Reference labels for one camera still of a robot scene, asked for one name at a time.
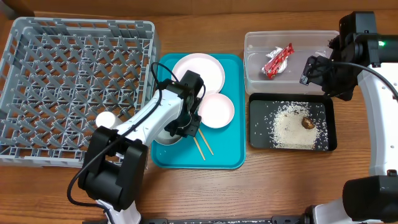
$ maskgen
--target wooden chopstick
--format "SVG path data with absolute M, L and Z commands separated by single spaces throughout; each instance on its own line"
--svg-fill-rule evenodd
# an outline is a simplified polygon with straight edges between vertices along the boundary
M 193 140 L 195 141 L 195 143 L 196 143 L 196 145 L 197 145 L 197 147 L 198 147 L 198 149 L 199 149 L 199 152 L 200 152 L 200 154 L 201 154 L 203 160 L 205 161 L 205 160 L 206 160 L 206 159 L 205 159 L 205 155 L 203 155 L 203 152 L 202 152 L 201 149 L 200 149 L 198 140 L 196 139 L 196 137 L 193 137 Z
M 206 143 L 207 148 L 208 148 L 208 149 L 210 150 L 210 152 L 211 152 L 211 155 L 214 156 L 214 153 L 213 153 L 213 151 L 211 150 L 211 147 L 209 146 L 209 144 L 207 143 L 205 136 L 204 136 L 203 133 L 200 131 L 200 128 L 199 128 L 199 134 L 201 135 L 201 138 L 202 138 L 202 139 L 204 140 L 204 142 Z

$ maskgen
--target wooden table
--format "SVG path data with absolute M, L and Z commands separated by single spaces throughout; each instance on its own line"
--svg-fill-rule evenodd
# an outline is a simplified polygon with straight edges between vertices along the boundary
M 338 30 L 349 11 L 220 16 L 127 17 L 153 21 L 162 53 L 230 53 L 243 58 L 244 35 L 257 30 Z M 398 34 L 398 11 L 377 11 L 378 31 Z M 48 17 L 81 17 L 37 13 Z M 0 35 L 4 48 L 12 21 Z M 341 196 L 347 180 L 366 177 L 370 141 L 357 87 L 349 102 L 334 99 L 338 148 L 332 153 L 256 150 L 248 145 L 238 170 L 168 170 L 149 161 L 138 210 L 145 217 L 254 218 L 300 215 L 311 204 Z M 66 198 L 77 169 L 0 167 L 0 223 L 80 223 L 103 218 L 97 208 Z M 92 202 L 75 187 L 73 196 Z

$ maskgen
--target gray plastic dish rack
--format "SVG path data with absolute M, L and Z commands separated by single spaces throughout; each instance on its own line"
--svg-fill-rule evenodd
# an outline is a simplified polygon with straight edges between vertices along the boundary
M 15 20 L 0 61 L 0 165 L 81 167 L 98 113 L 127 120 L 150 100 L 159 53 L 147 21 Z

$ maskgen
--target plastic food container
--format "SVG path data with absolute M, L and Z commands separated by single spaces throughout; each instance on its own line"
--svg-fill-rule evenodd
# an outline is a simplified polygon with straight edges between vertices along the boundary
M 244 75 L 248 94 L 253 93 L 298 93 L 323 94 L 321 87 L 310 83 L 299 83 L 308 57 L 329 57 L 332 49 L 329 40 L 339 32 L 332 30 L 290 30 L 248 32 L 244 39 Z M 287 68 L 273 80 L 261 72 L 270 60 L 266 55 L 275 47 L 286 47 L 292 43 L 295 53 L 287 59 Z

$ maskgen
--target teal tray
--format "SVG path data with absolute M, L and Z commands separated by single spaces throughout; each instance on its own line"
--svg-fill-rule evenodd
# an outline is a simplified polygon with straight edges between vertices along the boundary
M 167 54 L 160 63 L 173 69 L 174 65 L 187 54 Z M 231 54 L 210 54 L 220 61 L 225 71 L 225 84 L 220 93 L 231 99 L 235 115 L 229 125 L 220 128 L 208 128 L 200 125 L 203 135 L 214 152 L 211 155 L 200 134 L 198 143 L 206 157 L 204 161 L 192 137 L 182 138 L 171 146 L 152 143 L 151 156 L 156 165 L 177 169 L 237 169 L 246 159 L 246 114 L 244 104 L 244 75 L 242 60 Z M 171 74 L 159 66 L 159 81 L 170 78 Z

